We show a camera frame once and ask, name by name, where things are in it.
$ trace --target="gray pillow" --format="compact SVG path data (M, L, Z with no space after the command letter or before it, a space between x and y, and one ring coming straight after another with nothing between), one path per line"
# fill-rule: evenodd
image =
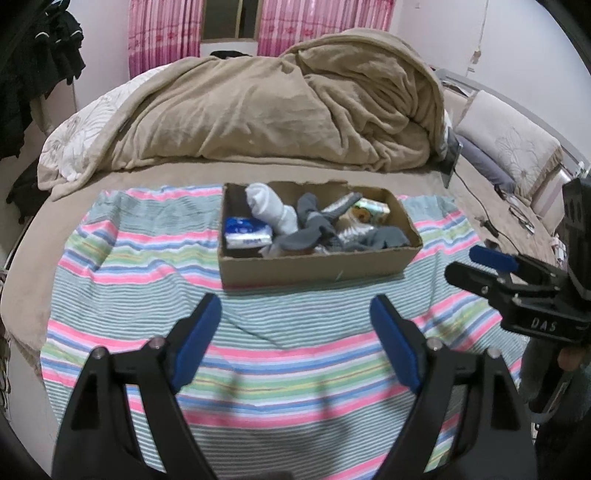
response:
M513 193L515 191L515 180L500 168L492 158L467 138L457 135L457 139L464 145L462 156L478 170L480 175L493 185L498 185L504 192Z

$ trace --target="floor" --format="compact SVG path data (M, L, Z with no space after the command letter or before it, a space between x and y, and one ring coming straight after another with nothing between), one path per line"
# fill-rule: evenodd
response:
M50 473L57 420L43 383L14 343L11 343L8 378L12 387L8 399L12 429L35 461Z

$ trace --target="blue gripper pad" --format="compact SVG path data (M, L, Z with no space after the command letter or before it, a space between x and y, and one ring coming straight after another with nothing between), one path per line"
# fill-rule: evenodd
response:
M178 393L184 385L189 385L203 360L205 350L216 333L222 320L222 303L211 293L207 293L194 312L179 320L168 334L167 340L175 355L174 371L170 385Z
M374 297L369 316L398 380L418 394L427 363L425 337L413 322L398 314L386 295Z
M470 249L470 260L474 263L494 268L498 272L513 273L519 268L519 264L513 255L507 255L492 248L475 245Z

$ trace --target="beige bed sheet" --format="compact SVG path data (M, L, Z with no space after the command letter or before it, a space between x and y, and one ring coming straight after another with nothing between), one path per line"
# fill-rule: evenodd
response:
M524 207L535 225L535 237L528 236L517 220L508 212L508 205L494 192L463 157L457 171L470 189L477 193L486 206L493 224L507 234L522 253L553 262L550 236L533 212ZM0 313L7 331L26 353L31 365L38 364L47 322L50 317L51 291L56 265L63 253L66 239L89 210L101 190L130 187L155 188L163 185L186 186L212 183L250 183L255 181L291 180L315 181L346 180L357 185L390 189L395 194L418 196L437 194L456 199L481 239L493 237L479 226L475 217L483 216L480 204L454 175L450 188L443 187L441 174L428 168L402 173L371 173L327 170L313 167L253 165L239 163L198 163L176 161L131 172L114 172L95 177L91 184L55 202L46 202L33 220L15 255L2 295ZM503 237L499 240L504 251L513 252Z

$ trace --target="window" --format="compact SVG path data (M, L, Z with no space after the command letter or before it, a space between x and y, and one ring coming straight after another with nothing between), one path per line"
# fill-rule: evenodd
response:
M203 41L256 38L262 0L206 0Z

